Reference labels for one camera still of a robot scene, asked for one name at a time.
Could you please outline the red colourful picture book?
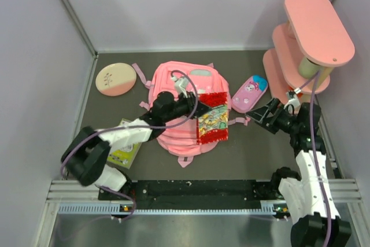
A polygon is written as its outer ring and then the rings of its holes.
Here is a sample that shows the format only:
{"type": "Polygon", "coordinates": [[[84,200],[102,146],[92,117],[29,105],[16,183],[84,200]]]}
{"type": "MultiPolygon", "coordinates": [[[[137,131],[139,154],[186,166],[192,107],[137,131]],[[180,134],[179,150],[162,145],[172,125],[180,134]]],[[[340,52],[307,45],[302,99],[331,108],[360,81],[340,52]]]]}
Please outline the red colourful picture book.
{"type": "Polygon", "coordinates": [[[229,116],[227,93],[203,93],[199,95],[199,100],[209,106],[210,111],[197,120],[197,144],[226,141],[229,116]]]}

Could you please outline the pink cartoon pencil case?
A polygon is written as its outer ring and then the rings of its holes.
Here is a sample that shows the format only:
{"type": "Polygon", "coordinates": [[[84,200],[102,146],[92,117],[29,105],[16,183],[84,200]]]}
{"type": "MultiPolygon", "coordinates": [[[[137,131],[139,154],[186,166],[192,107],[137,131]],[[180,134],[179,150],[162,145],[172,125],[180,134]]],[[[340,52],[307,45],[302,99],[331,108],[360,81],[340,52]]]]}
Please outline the pink cartoon pencil case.
{"type": "Polygon", "coordinates": [[[231,107],[239,113],[246,113],[253,109],[268,88],[266,79],[253,75],[248,78],[244,84],[231,98],[231,107]]]}

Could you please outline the pink student backpack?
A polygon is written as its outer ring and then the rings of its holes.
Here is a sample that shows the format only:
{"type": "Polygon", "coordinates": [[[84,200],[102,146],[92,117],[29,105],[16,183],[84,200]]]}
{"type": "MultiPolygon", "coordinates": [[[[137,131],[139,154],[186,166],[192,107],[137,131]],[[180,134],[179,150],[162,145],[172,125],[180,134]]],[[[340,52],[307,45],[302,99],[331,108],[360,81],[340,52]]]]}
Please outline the pink student backpack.
{"type": "Polygon", "coordinates": [[[166,126],[153,135],[183,168],[226,141],[229,126],[249,123],[248,117],[229,118],[229,85],[212,64],[168,61],[158,66],[152,80],[138,64],[133,68],[149,89],[148,102],[140,105],[154,115],[155,126],[166,126]]]}

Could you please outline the green thin booklet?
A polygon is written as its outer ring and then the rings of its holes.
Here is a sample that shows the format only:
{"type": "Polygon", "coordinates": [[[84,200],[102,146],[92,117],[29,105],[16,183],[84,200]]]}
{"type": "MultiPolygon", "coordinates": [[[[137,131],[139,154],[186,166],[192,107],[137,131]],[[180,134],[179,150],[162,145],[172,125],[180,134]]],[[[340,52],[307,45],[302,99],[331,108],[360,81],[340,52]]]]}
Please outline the green thin booklet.
{"type": "Polygon", "coordinates": [[[117,141],[118,137],[115,136],[113,146],[110,148],[107,162],[119,167],[130,169],[142,143],[139,142],[118,148],[118,146],[121,146],[122,144],[118,144],[117,141]]]}

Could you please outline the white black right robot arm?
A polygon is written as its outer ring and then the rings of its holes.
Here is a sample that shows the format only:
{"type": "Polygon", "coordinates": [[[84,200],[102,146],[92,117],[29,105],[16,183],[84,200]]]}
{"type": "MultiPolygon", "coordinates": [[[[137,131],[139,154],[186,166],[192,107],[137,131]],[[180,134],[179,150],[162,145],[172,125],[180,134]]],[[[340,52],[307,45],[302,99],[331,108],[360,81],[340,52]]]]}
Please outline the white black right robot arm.
{"type": "Polygon", "coordinates": [[[342,220],[332,198],[327,170],[327,152],[318,135],[321,107],[304,102],[297,114],[279,99],[246,112],[256,124],[271,132],[283,131],[290,136],[290,146],[299,168],[277,169],[270,183],[270,192],[284,198],[293,223],[292,246],[345,246],[352,230],[342,220]]]}

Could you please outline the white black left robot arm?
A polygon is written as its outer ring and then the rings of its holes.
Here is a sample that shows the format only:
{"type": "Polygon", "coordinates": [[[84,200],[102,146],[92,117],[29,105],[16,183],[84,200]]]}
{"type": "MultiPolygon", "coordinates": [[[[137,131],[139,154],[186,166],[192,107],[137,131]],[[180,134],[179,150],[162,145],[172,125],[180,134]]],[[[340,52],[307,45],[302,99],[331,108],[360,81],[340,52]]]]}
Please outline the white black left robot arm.
{"type": "Polygon", "coordinates": [[[181,93],[178,98],[168,91],[161,92],[152,107],[132,122],[105,130],[82,128],[62,155],[61,170],[67,170],[84,187],[96,185],[117,198],[126,198],[131,192],[129,179],[107,164],[108,156],[129,145],[156,139],[172,120],[181,118],[186,122],[210,111],[211,107],[192,92],[181,93]]]}

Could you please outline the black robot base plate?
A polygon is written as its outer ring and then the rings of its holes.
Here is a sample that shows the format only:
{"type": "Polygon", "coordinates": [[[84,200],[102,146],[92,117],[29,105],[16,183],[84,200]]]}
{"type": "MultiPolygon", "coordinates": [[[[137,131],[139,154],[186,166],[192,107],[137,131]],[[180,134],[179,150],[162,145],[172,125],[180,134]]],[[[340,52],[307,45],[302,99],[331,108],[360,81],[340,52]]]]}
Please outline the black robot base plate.
{"type": "Polygon", "coordinates": [[[282,200],[271,181],[260,180],[138,180],[123,193],[137,209],[250,209],[261,201],[282,200]]]}

